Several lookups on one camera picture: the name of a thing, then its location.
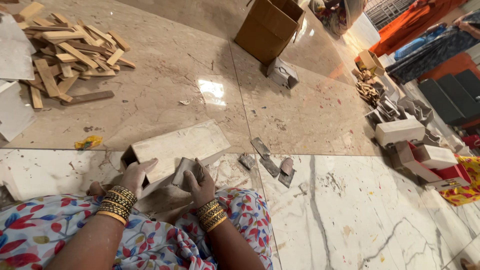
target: floor tile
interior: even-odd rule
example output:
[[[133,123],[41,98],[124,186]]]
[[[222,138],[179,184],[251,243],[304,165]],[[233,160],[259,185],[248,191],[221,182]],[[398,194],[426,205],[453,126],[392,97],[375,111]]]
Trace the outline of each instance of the floor tile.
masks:
[[[75,141],[100,135],[103,144],[97,149],[124,151],[131,143],[214,118],[231,152],[252,152],[227,40],[113,0],[45,6],[72,21],[82,18],[100,30],[114,29],[132,47],[124,57],[137,68],[122,67],[113,78],[79,80],[67,93],[112,90],[112,99],[69,107],[44,99],[37,121],[0,147],[72,149]],[[179,103],[187,99],[189,105]]]
[[[300,83],[288,90],[267,79],[254,57],[231,47],[251,135],[272,153],[381,154],[355,87],[293,66]]]

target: cardboard box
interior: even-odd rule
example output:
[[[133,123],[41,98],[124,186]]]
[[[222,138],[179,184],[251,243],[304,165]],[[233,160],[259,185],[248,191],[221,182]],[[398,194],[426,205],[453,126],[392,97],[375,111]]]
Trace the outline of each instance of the cardboard box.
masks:
[[[360,71],[369,70],[372,73],[372,78],[375,76],[383,76],[385,68],[378,61],[377,56],[365,49],[359,53],[360,60],[355,62]]]
[[[235,42],[268,66],[300,29],[304,15],[293,0],[255,0]]]
[[[198,158],[206,166],[217,161],[228,148],[230,143],[215,119],[211,119],[130,145],[120,159],[120,167],[125,172],[131,163],[158,159],[158,164],[146,174],[142,184],[140,198],[143,198],[172,183],[182,157]]]

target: floral print fabric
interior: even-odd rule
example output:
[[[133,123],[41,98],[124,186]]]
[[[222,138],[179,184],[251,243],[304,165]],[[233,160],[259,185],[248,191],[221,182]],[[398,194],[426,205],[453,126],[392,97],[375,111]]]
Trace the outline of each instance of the floral print fabric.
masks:
[[[272,270],[272,225],[268,208],[253,190],[216,192],[228,219]],[[18,202],[0,213],[0,270],[43,269],[94,215],[101,196],[45,196]],[[132,209],[117,250],[113,270],[215,270],[208,235],[196,209],[175,223],[153,222]]]

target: wooden stick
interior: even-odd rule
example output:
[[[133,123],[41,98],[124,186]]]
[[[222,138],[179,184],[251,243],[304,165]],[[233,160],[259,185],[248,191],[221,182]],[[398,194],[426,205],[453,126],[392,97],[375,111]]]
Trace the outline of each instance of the wooden stick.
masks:
[[[50,72],[50,68],[48,67],[47,61],[45,59],[38,59],[34,61],[35,66],[42,78],[43,83],[45,84],[45,88],[47,89],[48,96],[50,97],[58,97],[60,96],[60,91],[55,83],[55,79]]]

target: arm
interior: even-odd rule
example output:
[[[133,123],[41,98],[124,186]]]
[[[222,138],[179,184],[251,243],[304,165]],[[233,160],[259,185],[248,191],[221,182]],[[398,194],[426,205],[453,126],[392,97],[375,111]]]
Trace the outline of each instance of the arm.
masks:
[[[198,183],[190,171],[184,177],[190,184],[195,206],[200,208],[215,199],[215,182],[203,167],[204,177]],[[265,270],[258,254],[229,220],[225,220],[208,233],[219,268],[229,270]]]
[[[136,193],[146,172],[153,169],[157,162],[157,159],[153,159],[141,165],[130,164],[120,185]],[[122,234],[122,222],[110,216],[95,215],[49,262],[45,270],[111,269]]]

